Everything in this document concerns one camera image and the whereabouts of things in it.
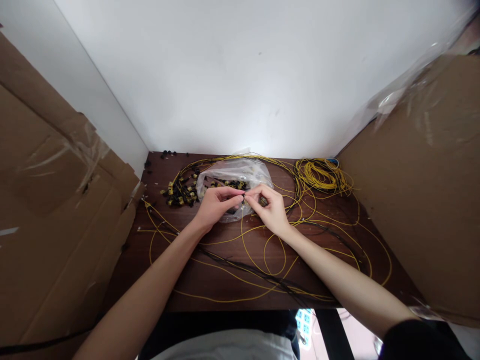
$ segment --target cardboard sheet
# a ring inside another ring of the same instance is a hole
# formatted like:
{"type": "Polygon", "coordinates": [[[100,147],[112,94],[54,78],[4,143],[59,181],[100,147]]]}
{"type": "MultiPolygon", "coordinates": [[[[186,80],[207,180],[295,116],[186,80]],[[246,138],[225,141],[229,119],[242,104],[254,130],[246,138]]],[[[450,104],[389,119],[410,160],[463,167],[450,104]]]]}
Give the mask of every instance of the cardboard sheet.
{"type": "Polygon", "coordinates": [[[480,56],[443,56],[340,154],[428,305],[480,327],[480,56]]]}
{"type": "MultiPolygon", "coordinates": [[[[145,189],[0,34],[0,347],[91,327],[145,189]]],[[[69,358],[82,339],[12,359],[69,358]]]]}

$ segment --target white wall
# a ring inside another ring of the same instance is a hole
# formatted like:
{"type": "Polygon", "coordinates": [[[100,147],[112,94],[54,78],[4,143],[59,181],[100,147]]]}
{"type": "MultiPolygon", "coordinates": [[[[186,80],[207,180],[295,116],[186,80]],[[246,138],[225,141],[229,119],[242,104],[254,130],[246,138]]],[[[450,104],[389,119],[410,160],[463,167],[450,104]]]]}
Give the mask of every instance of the white wall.
{"type": "Polygon", "coordinates": [[[0,23],[7,39],[141,177],[147,147],[55,2],[0,0],[0,23]]]}
{"type": "Polygon", "coordinates": [[[335,155],[473,0],[56,0],[150,150],[335,155]]]}

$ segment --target person's right hand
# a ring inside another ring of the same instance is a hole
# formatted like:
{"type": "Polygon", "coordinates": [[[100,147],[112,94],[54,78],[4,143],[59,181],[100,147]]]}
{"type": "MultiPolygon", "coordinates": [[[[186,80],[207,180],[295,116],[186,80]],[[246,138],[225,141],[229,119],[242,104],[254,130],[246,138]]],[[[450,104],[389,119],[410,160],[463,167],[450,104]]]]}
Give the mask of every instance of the person's right hand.
{"type": "Polygon", "coordinates": [[[245,193],[245,200],[258,216],[260,216],[260,219],[266,227],[275,235],[281,237],[292,227],[285,213],[283,196],[267,185],[260,184],[247,191],[245,193]],[[267,200],[267,206],[262,207],[259,204],[260,196],[263,196],[267,200]]]}

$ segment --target dark wooden table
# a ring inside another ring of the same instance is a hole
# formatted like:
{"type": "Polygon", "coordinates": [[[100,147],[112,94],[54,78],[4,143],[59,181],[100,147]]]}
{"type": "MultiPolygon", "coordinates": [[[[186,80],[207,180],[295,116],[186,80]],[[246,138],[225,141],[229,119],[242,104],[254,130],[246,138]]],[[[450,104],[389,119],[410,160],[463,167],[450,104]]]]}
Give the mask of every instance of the dark wooden table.
{"type": "MultiPolygon", "coordinates": [[[[193,161],[211,158],[214,156],[190,154],[190,156],[187,157],[183,153],[179,153],[176,156],[167,156],[166,159],[161,159],[160,156],[160,152],[151,152],[148,155],[148,160],[151,162],[151,166],[149,166],[146,170],[150,171],[151,173],[144,171],[141,179],[142,182],[147,185],[145,191],[145,195],[147,196],[146,200],[152,204],[156,202],[155,208],[172,225],[181,230],[194,217],[200,204],[195,203],[194,207],[189,207],[186,205],[182,207],[169,207],[166,204],[166,198],[160,195],[160,190],[166,189],[168,183],[174,179],[175,175],[184,166],[193,161]]],[[[289,163],[295,162],[291,159],[284,159],[284,161],[289,163]]],[[[294,189],[294,181],[284,169],[269,163],[267,164],[267,167],[274,184],[286,190],[294,189]]],[[[279,190],[278,188],[276,188],[276,190],[285,195],[292,195],[291,193],[279,190]]],[[[324,197],[325,195],[316,193],[316,196],[324,197]]],[[[293,200],[288,197],[285,197],[284,200],[286,205],[293,202],[293,200]]],[[[311,207],[314,206],[313,198],[308,196],[305,197],[305,200],[311,207]]],[[[358,205],[354,196],[333,196],[327,199],[317,200],[317,210],[322,214],[336,219],[342,223],[353,224],[357,219],[358,205]]],[[[301,218],[307,218],[311,213],[312,210],[310,210],[306,205],[302,204],[301,209],[296,207],[288,217],[290,221],[296,221],[301,218]]],[[[325,223],[320,224],[328,227],[334,233],[342,236],[342,238],[348,242],[351,248],[355,248],[356,245],[345,233],[342,232],[342,230],[355,239],[361,245],[370,259],[372,278],[381,284],[391,272],[391,275],[384,286],[405,304],[417,305],[418,303],[414,298],[422,299],[422,296],[408,277],[405,270],[390,251],[388,245],[383,241],[373,223],[368,219],[368,215],[363,207],[360,207],[360,223],[370,230],[375,236],[377,236],[383,246],[377,239],[375,239],[372,233],[359,225],[342,225],[335,221],[329,220],[318,213],[316,213],[312,219],[326,221],[325,223]],[[391,258],[391,266],[386,251],[388,251],[389,257],[391,258]]],[[[160,224],[160,221],[156,219],[154,220],[156,225],[160,224]]],[[[244,232],[260,225],[262,225],[262,222],[258,217],[249,215],[243,219],[242,223],[244,232]]],[[[202,239],[201,243],[216,243],[236,238],[241,234],[240,227],[240,221],[231,223],[218,223],[213,227],[212,231],[202,239]]],[[[154,232],[138,231],[139,228],[141,230],[155,229],[148,217],[146,208],[142,203],[140,203],[138,206],[133,226],[130,230],[130,234],[124,247],[125,250],[121,254],[111,278],[102,306],[103,311],[108,310],[144,273],[144,271],[148,269],[150,266],[149,249],[151,248],[152,261],[155,261],[155,259],[168,246],[168,242],[158,233],[153,237],[154,232]]],[[[297,228],[309,239],[324,248],[350,254],[349,249],[338,239],[337,236],[335,236],[335,234],[308,224],[301,224],[297,228]]],[[[271,235],[272,233],[265,227],[250,231],[244,235],[244,241],[248,252],[258,266],[264,271],[267,271],[263,256],[264,246],[266,240],[271,235]]],[[[171,240],[174,238],[170,235],[167,235],[167,237],[171,240]]],[[[224,258],[228,258],[229,260],[253,265],[245,251],[241,238],[222,244],[201,246],[204,249],[216,253],[224,258]]],[[[292,262],[297,257],[296,253],[285,243],[284,247],[286,252],[286,265],[285,269],[281,272],[281,274],[278,275],[278,277],[285,275],[287,269],[292,265],[292,262]]],[[[357,257],[360,261],[362,270],[369,273],[370,266],[368,265],[366,257],[362,255],[362,252],[358,247],[357,250],[359,254],[357,257]]],[[[357,267],[353,258],[338,252],[332,253],[352,266],[357,267]]],[[[193,253],[193,257],[209,264],[216,264],[213,260],[197,251],[193,253]]],[[[266,247],[265,257],[268,267],[272,273],[276,273],[282,269],[284,265],[284,251],[278,238],[273,237],[270,240],[266,247]]],[[[242,279],[245,279],[248,282],[268,288],[272,287],[271,283],[247,272],[231,267],[227,269],[229,272],[242,279]]],[[[331,296],[331,293],[328,291],[325,285],[323,285],[323,283],[301,260],[301,258],[296,260],[296,262],[293,264],[286,279],[300,285],[303,289],[307,289],[312,294],[331,296]]],[[[231,274],[222,271],[221,269],[191,260],[187,263],[175,288],[184,293],[207,297],[219,301],[255,298],[266,292],[264,288],[242,282],[233,277],[231,274]]],[[[266,295],[253,300],[224,303],[213,302],[202,298],[193,298],[174,292],[168,301],[167,311],[275,310],[298,309],[306,307],[318,309],[338,306],[339,304],[336,301],[322,301],[312,298],[303,298],[302,301],[299,301],[287,293],[274,291],[271,291],[266,295]]]]}

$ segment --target clear plastic bag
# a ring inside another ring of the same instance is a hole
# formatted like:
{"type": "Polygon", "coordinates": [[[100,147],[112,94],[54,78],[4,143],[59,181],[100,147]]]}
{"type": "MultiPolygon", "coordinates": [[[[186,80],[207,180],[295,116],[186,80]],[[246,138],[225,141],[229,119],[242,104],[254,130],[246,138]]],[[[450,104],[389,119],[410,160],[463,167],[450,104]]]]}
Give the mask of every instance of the clear plastic bag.
{"type": "MultiPolygon", "coordinates": [[[[254,159],[232,159],[219,161],[202,171],[198,175],[196,182],[196,192],[198,198],[202,201],[205,196],[205,191],[211,185],[211,179],[226,180],[226,181],[241,181],[245,183],[246,189],[253,189],[254,187],[265,184],[273,189],[272,178],[270,177],[267,166],[260,160],[254,159]]],[[[252,208],[245,201],[240,204],[235,213],[226,213],[220,218],[221,223],[232,223],[242,218],[242,215],[251,214],[252,208]]]]}

